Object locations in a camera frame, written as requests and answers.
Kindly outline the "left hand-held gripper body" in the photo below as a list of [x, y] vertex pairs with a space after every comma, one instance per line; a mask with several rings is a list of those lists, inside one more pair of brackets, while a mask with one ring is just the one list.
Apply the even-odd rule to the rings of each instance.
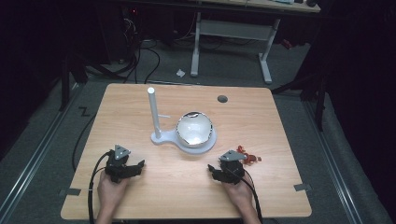
[[120, 145], [115, 145], [115, 149], [108, 152], [105, 172], [110, 176], [112, 182], [120, 183], [123, 178], [128, 176], [128, 166], [126, 162], [129, 159], [131, 151]]

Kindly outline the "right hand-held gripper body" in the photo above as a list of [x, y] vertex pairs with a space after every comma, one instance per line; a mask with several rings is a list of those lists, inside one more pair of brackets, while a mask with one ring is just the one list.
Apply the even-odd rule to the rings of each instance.
[[229, 179], [228, 183], [237, 184], [245, 175], [241, 161], [244, 155], [234, 150], [229, 150], [219, 157], [220, 170]]

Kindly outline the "person's right hand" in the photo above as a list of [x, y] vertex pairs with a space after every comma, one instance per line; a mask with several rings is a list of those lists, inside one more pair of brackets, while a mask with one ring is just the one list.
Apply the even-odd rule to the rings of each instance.
[[249, 187], [250, 184], [251, 181], [247, 175], [244, 175], [243, 179], [237, 184], [221, 183], [231, 203], [241, 215], [255, 214], [255, 208], [252, 204], [252, 191]]

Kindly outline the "person's left hand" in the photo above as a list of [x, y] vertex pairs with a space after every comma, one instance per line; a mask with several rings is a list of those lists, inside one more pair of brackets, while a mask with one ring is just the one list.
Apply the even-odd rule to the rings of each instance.
[[119, 207], [130, 179], [122, 179], [120, 183], [113, 182], [105, 172], [100, 175], [98, 196], [100, 212], [114, 214]]

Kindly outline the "small red plastic object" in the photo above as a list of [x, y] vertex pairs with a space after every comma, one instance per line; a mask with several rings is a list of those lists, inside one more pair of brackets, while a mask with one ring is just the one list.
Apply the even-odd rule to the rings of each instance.
[[245, 148], [242, 147], [242, 146], [239, 146], [239, 147], [237, 148], [237, 152], [244, 155], [244, 159], [243, 159], [243, 163], [244, 163], [244, 164], [251, 164], [251, 163], [254, 163], [254, 162], [262, 161], [262, 158], [261, 158], [261, 157], [258, 157], [258, 156], [255, 156], [255, 155], [253, 155], [253, 154], [247, 153], [247, 151], [245, 150]]

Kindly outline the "shiny metal bowl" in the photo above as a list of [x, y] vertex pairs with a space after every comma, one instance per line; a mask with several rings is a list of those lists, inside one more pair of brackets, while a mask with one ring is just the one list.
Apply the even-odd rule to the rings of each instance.
[[197, 148], [207, 143], [213, 133], [210, 118], [197, 111], [184, 114], [177, 122], [176, 132], [181, 144], [185, 147]]

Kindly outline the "white stand with pole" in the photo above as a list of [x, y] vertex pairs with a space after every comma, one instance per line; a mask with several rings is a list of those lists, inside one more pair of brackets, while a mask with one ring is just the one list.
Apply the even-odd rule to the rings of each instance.
[[176, 147], [178, 147], [180, 150], [192, 155], [206, 153], [216, 144], [218, 135], [214, 125], [213, 125], [214, 130], [210, 140], [204, 145], [197, 148], [185, 147], [181, 144], [181, 142], [177, 137], [177, 132], [176, 132], [177, 125], [172, 130], [163, 131], [160, 127], [160, 121], [159, 121], [160, 116], [157, 109], [155, 89], [152, 87], [148, 87], [147, 92], [148, 92], [148, 101], [149, 101], [151, 116], [153, 120], [153, 127], [154, 127], [154, 132], [150, 136], [150, 139], [153, 144], [155, 145], [173, 144]]

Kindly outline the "black metal stand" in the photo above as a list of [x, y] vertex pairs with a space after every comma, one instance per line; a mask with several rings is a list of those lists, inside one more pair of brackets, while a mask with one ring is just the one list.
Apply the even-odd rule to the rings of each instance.
[[324, 101], [329, 74], [330, 69], [327, 65], [308, 66], [307, 64], [303, 64], [293, 81], [273, 89], [272, 94], [280, 94], [287, 90], [301, 90], [300, 99], [302, 101], [314, 100], [316, 102], [314, 122], [322, 132], [322, 117], [325, 108]]
[[103, 75], [115, 79], [121, 79], [121, 76], [104, 68], [99, 63], [96, 63], [81, 54], [71, 52], [68, 53], [62, 61], [62, 98], [61, 98], [61, 111], [65, 111], [70, 101], [70, 76], [73, 76], [77, 83], [85, 84], [88, 81], [88, 75], [85, 72], [85, 66], [88, 65]]

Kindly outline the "white-legged wooden desk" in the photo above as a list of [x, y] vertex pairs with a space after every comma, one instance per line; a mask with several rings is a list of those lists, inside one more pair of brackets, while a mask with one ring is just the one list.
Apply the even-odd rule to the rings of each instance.
[[[275, 13], [319, 14], [321, 8], [315, 0], [191, 0], [198, 7], [237, 7], [238, 9], [264, 9]], [[263, 80], [272, 83], [267, 57], [276, 37], [280, 17], [276, 16], [270, 24], [253, 24], [247, 21], [226, 21], [225, 19], [203, 19], [201, 13], [195, 14], [194, 49], [191, 58], [191, 76], [199, 74], [200, 38], [202, 35], [264, 41], [266, 46], [258, 55]]]

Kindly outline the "metal floor rail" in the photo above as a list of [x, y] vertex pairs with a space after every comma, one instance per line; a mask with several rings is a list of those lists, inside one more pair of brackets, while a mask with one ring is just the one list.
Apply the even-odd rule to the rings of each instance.
[[326, 139], [326, 136], [323, 131], [321, 131], [315, 120], [315, 112], [314, 107], [308, 103], [303, 102], [303, 107], [307, 116], [309, 117], [310, 123], [312, 124], [316, 136], [320, 143], [320, 149], [323, 154], [323, 158], [325, 160], [329, 175], [332, 179], [333, 185], [337, 192], [338, 198], [341, 204], [344, 207], [346, 212], [346, 216], [349, 220], [350, 224], [363, 224], [361, 215], [356, 207], [356, 204], [351, 196], [349, 187], [346, 184], [345, 179], [343, 178], [340, 169], [335, 161], [335, 158], [332, 154], [330, 145]]
[[72, 86], [69, 102], [62, 110], [57, 111], [54, 120], [51, 122], [42, 139], [36, 146], [35, 150], [32, 152], [27, 163], [19, 172], [18, 179], [13, 183], [12, 189], [9, 191], [7, 197], [0, 205], [0, 224], [7, 224], [9, 218], [14, 212], [15, 207], [19, 203], [22, 195], [24, 194], [33, 177], [35, 176], [37, 169], [47, 155], [50, 149], [52, 139], [54, 135], [58, 132], [64, 120], [64, 117], [70, 108], [70, 105], [81, 93], [83, 87], [83, 84], [74, 84]]

